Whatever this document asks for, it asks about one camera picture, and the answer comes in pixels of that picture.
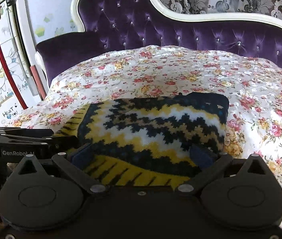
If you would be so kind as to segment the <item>yellow black patterned knit sweater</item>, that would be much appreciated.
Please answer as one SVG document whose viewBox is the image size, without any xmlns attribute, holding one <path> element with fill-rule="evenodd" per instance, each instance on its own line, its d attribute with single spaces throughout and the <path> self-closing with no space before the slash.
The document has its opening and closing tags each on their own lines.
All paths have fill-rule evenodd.
<svg viewBox="0 0 282 239">
<path fill-rule="evenodd" d="M 87 104 L 56 136 L 76 136 L 93 154 L 83 171 L 106 186 L 176 188 L 200 172 L 190 148 L 224 150 L 229 100 L 217 93 Z"/>
</svg>

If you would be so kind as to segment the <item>floral bedspread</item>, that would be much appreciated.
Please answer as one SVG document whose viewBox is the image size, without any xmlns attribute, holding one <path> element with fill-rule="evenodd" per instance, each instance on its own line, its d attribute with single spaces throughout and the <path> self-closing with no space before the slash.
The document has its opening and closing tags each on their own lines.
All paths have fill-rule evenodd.
<svg viewBox="0 0 282 239">
<path fill-rule="evenodd" d="M 282 186 L 282 69 L 266 59 L 155 45 L 108 52 L 59 74 L 46 98 L 8 125 L 73 135 L 88 103 L 191 92 L 229 99 L 225 151 L 260 155 Z"/>
</svg>

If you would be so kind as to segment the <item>purple tufted velvet headboard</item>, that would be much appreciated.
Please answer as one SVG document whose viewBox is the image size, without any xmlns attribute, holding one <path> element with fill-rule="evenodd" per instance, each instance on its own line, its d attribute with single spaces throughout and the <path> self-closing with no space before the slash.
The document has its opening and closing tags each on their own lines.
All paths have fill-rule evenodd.
<svg viewBox="0 0 282 239">
<path fill-rule="evenodd" d="M 180 14 L 160 0 L 72 0 L 70 14 L 76 31 L 36 46 L 48 83 L 90 58 L 148 45 L 227 51 L 282 68 L 282 20 L 268 15 Z"/>
</svg>

